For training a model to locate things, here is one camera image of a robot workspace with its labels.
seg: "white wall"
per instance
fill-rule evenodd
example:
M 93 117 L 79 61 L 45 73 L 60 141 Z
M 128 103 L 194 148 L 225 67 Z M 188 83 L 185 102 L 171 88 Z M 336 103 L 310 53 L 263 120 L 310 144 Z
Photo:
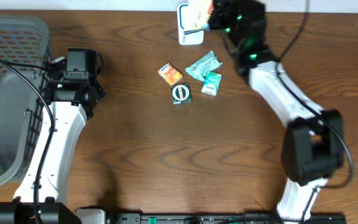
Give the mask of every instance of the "white wall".
M 305 0 L 261 0 L 270 12 L 303 12 Z M 186 0 L 0 0 L 0 9 L 175 11 Z M 312 12 L 358 13 L 358 0 L 311 0 Z

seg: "plastic basket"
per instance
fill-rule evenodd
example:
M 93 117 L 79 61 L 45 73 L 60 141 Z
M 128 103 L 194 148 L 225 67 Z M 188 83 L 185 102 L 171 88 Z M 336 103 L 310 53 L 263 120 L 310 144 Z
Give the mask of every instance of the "plastic basket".
M 41 66 L 53 60 L 49 30 L 36 17 L 0 16 L 0 58 Z M 16 67 L 42 91 L 46 75 Z M 36 94 L 0 64 L 0 185 L 22 180 L 30 165 L 42 125 L 42 104 Z

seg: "mint gum pack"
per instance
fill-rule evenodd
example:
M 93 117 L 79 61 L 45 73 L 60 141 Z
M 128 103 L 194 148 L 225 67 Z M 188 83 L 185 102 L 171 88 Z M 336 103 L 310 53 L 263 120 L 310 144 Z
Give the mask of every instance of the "mint gum pack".
M 214 72 L 207 72 L 202 93 L 216 96 L 219 90 L 219 84 L 221 83 L 222 75 Z

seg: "white card holder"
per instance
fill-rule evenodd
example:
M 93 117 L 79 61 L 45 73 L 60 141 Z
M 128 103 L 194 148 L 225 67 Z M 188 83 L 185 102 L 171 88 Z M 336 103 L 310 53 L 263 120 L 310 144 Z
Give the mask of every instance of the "white card holder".
M 186 27 L 189 27 L 189 24 L 191 24 L 191 21 L 189 20 L 190 16 L 188 16 L 190 12 L 190 7 L 187 3 L 183 3 L 178 6 L 178 34 L 179 44 L 181 45 L 197 45 L 204 41 L 203 30 L 192 34 L 184 34 Z

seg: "wooden table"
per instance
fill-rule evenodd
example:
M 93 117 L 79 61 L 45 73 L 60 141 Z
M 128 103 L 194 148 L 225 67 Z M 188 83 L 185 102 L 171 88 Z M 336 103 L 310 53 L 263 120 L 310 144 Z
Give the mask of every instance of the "wooden table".
M 285 129 L 257 93 L 237 76 L 217 32 L 180 46 L 174 12 L 0 11 L 43 19 L 56 57 L 69 47 L 100 51 L 107 92 L 78 144 L 68 179 L 68 207 L 102 205 L 145 213 L 271 210 L 286 175 L 280 162 Z M 268 43 L 279 54 L 302 14 L 269 13 Z M 185 68 L 213 50 L 223 66 L 217 97 Z M 193 102 L 173 106 L 157 70 L 171 62 L 191 86 Z M 284 61 L 315 102 L 343 115 L 356 164 L 345 189 L 325 190 L 315 212 L 343 212 L 358 223 L 358 14 L 312 14 Z M 331 183 L 346 177 L 346 168 Z M 0 187 L 10 201 L 19 183 Z

